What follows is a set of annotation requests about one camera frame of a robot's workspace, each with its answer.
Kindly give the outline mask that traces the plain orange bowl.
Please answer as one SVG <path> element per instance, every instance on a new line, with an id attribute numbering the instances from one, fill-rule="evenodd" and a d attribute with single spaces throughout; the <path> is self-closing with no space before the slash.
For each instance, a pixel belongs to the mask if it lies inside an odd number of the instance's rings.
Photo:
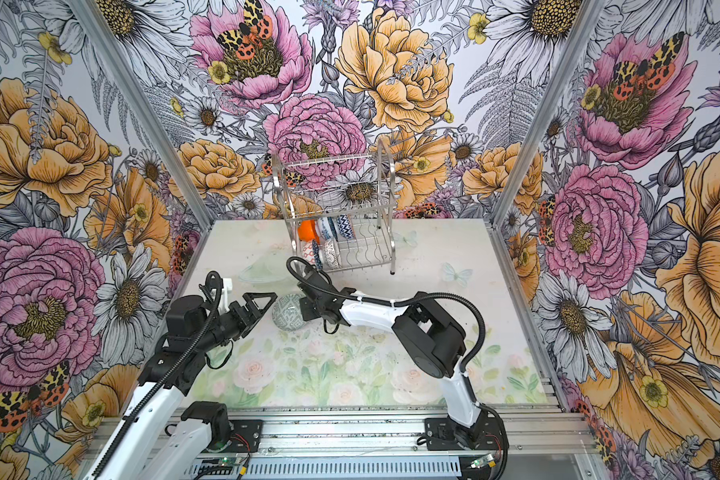
<path id="1" fill-rule="evenodd" d="M 320 234 L 315 220 L 309 219 L 301 221 L 297 227 L 297 233 L 299 239 L 303 242 L 320 243 Z"/>

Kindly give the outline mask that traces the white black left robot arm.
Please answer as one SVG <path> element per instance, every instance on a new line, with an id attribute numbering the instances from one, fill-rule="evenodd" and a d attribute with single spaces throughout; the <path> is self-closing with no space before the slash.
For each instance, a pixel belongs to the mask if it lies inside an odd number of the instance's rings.
<path id="1" fill-rule="evenodd" d="M 273 292 L 246 293 L 219 311 L 221 298 L 199 295 L 175 300 L 166 315 L 168 331 L 138 377 L 129 405 L 97 456 L 86 479 L 178 479 L 204 450 L 251 443 L 233 432 L 227 407 L 195 401 L 180 416 L 169 441 L 151 452 L 170 418 L 187 398 L 207 353 L 246 337 L 274 305 Z"/>

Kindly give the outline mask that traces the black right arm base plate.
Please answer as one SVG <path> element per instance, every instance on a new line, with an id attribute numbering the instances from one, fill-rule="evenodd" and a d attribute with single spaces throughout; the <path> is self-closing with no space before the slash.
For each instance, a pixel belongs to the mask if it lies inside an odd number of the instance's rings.
<path id="1" fill-rule="evenodd" d="M 504 451 L 509 448 L 506 433 L 497 418 L 479 417 L 470 427 L 463 426 L 449 417 L 424 420 L 421 440 L 429 451 L 478 450 Z"/>

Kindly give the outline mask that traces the dark blue dotted bowl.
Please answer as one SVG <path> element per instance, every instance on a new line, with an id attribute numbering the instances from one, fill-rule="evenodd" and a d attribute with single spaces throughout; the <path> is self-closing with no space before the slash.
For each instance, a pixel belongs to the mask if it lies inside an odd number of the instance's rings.
<path id="1" fill-rule="evenodd" d="M 356 238 L 352 222 L 348 215 L 338 215 L 335 218 L 335 222 L 339 233 L 344 239 L 352 240 Z"/>

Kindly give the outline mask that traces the steel two-tier dish rack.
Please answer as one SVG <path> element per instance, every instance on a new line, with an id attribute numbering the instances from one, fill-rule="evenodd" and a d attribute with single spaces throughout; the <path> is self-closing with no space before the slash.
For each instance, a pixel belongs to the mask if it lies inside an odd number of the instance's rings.
<path id="1" fill-rule="evenodd" d="M 303 220 L 330 217 L 337 231 L 335 240 L 340 266 L 323 267 L 327 273 L 385 267 L 397 270 L 393 239 L 393 216 L 397 203 L 397 178 L 390 150 L 375 147 L 365 153 L 282 162 L 270 156 L 274 193 L 290 237 L 294 255 L 311 262 L 311 243 L 299 239 L 297 227 Z M 335 218 L 348 215 L 356 235 L 344 239 Z"/>

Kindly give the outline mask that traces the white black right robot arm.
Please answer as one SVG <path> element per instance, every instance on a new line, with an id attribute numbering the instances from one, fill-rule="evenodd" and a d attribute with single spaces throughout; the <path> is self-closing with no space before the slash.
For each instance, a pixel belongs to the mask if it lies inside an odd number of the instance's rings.
<path id="1" fill-rule="evenodd" d="M 420 291 L 405 300 L 374 298 L 352 288 L 337 289 L 328 274 L 300 257 L 290 257 L 286 268 L 304 294 L 300 308 L 305 320 L 320 318 L 335 329 L 365 327 L 394 334 L 417 368 L 440 382 L 457 445 L 473 449 L 486 438 L 482 423 L 488 410 L 476 398 L 467 366 L 483 347 L 487 328 L 472 302 L 447 292 Z M 478 334 L 472 347 L 466 346 L 466 330 L 442 300 L 474 316 Z"/>

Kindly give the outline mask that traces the green patterned bowl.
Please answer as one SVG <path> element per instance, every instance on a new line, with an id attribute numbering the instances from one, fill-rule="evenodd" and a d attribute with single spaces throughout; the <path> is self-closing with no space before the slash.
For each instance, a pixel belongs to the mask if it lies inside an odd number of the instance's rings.
<path id="1" fill-rule="evenodd" d="M 297 293 L 277 298 L 272 306 L 272 320 L 278 329 L 293 332 L 306 326 L 301 312 L 301 299 L 302 296 Z"/>

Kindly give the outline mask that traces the white brown lattice bowl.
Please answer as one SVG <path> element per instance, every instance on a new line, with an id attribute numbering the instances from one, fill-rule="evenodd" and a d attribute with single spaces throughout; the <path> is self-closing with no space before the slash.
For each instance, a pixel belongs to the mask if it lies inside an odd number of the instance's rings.
<path id="1" fill-rule="evenodd" d="M 329 269 L 335 269 L 340 266 L 340 256 L 338 253 L 337 243 L 334 239 L 326 239 L 320 247 L 323 265 Z"/>

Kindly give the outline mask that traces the blue floral bowl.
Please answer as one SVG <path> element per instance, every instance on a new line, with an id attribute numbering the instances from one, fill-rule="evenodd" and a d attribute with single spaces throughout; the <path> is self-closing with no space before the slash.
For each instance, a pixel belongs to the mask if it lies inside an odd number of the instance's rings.
<path id="1" fill-rule="evenodd" d="M 337 239 L 337 231 L 330 217 L 320 217 L 316 220 L 317 232 L 320 238 L 327 242 Z"/>

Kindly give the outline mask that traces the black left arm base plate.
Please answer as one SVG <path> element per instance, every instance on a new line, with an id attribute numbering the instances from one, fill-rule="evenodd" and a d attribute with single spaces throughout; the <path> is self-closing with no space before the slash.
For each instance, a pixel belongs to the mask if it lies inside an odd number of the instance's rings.
<path id="1" fill-rule="evenodd" d="M 262 438 L 261 420 L 230 420 L 226 427 L 213 426 L 206 453 L 256 453 Z"/>

